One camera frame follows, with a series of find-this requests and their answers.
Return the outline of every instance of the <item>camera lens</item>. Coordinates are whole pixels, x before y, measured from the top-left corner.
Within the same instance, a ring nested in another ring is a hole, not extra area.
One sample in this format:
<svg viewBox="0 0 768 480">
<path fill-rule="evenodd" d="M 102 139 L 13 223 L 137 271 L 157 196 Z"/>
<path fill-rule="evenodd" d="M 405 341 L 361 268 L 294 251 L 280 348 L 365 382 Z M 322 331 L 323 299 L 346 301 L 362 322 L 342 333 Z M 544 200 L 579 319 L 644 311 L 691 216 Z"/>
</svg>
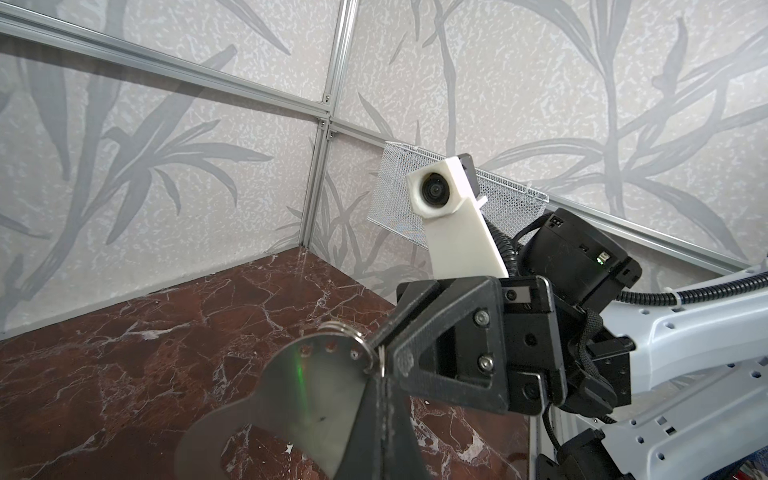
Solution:
<svg viewBox="0 0 768 480">
<path fill-rule="evenodd" d="M 451 190 L 441 174 L 430 174 L 422 184 L 422 197 L 433 207 L 442 207 L 448 203 Z"/>
</svg>

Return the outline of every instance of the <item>bolt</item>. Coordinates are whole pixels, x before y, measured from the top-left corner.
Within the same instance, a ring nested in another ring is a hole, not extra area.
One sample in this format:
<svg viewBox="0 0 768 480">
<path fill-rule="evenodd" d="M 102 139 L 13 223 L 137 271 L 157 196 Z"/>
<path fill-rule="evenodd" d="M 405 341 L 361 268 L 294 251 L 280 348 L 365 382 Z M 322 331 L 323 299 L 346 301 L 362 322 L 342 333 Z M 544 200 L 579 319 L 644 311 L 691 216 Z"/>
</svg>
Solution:
<svg viewBox="0 0 768 480">
<path fill-rule="evenodd" d="M 483 372 L 489 373 L 493 371 L 493 358 L 490 355 L 481 355 L 478 359 L 478 366 Z"/>
<path fill-rule="evenodd" d="M 491 322 L 491 316 L 488 315 L 487 311 L 478 310 L 477 312 L 475 312 L 475 325 L 488 326 L 490 322 Z"/>
</svg>

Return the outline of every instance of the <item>metal wire basket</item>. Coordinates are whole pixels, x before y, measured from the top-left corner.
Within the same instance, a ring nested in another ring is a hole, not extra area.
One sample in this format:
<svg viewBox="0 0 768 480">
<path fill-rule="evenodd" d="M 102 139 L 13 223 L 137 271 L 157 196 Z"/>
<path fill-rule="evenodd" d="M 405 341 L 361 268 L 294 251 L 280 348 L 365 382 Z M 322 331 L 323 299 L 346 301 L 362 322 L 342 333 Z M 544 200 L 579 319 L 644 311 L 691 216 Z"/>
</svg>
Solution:
<svg viewBox="0 0 768 480">
<path fill-rule="evenodd" d="M 426 248 L 422 218 L 411 211 L 406 175 L 444 159 L 420 147 L 387 142 L 368 220 Z M 547 194 L 507 178 L 479 169 L 477 176 L 480 194 L 488 197 L 482 213 L 510 237 L 540 217 L 549 202 Z"/>
</svg>

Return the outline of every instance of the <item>key ring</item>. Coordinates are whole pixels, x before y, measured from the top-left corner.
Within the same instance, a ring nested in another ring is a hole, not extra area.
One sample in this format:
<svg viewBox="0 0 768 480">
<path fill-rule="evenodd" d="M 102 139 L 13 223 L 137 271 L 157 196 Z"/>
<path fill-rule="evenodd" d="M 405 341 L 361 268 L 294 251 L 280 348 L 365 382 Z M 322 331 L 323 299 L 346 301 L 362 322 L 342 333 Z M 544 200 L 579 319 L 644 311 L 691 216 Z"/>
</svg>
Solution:
<svg viewBox="0 0 768 480">
<path fill-rule="evenodd" d="M 368 367 L 366 367 L 363 372 L 365 373 L 371 373 L 373 371 L 373 367 L 376 364 L 376 361 L 379 359 L 379 356 L 376 355 L 376 352 L 373 350 L 373 347 L 371 347 L 368 342 L 366 342 L 366 339 L 362 336 L 362 333 L 358 332 L 356 329 L 352 328 L 351 326 L 341 323 L 339 320 L 328 320 L 326 322 L 323 322 L 320 324 L 320 326 L 317 327 L 318 330 L 335 330 L 339 333 L 343 333 L 344 335 L 347 335 L 349 337 L 352 337 L 357 343 L 360 344 L 362 349 L 366 351 L 369 358 Z"/>
</svg>

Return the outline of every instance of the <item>leaf pattern wallpaper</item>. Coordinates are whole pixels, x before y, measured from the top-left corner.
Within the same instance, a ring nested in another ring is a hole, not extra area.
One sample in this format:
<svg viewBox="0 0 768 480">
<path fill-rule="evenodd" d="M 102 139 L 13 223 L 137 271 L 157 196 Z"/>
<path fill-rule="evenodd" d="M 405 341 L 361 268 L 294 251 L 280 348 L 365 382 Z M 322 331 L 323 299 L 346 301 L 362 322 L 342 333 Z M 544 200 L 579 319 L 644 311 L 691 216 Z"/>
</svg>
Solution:
<svg viewBox="0 0 768 480">
<path fill-rule="evenodd" d="M 429 252 L 366 219 L 381 156 L 351 137 L 331 141 L 310 249 L 395 303 L 398 283 L 426 280 L 432 267 Z"/>
<path fill-rule="evenodd" d="M 124 34 L 126 4 L 106 5 L 108 35 Z M 226 45 L 200 63 L 239 55 Z M 313 118 L 0 36 L 0 332 L 267 254 L 285 206 L 303 204 L 315 131 Z"/>
<path fill-rule="evenodd" d="M 363 2 L 339 116 L 755 263 L 766 67 L 762 0 Z"/>
<path fill-rule="evenodd" d="M 313 101 L 325 88 L 339 0 L 10 0 L 111 35 L 124 8 L 124 40 L 198 64 L 228 45 L 221 70 Z"/>
</svg>

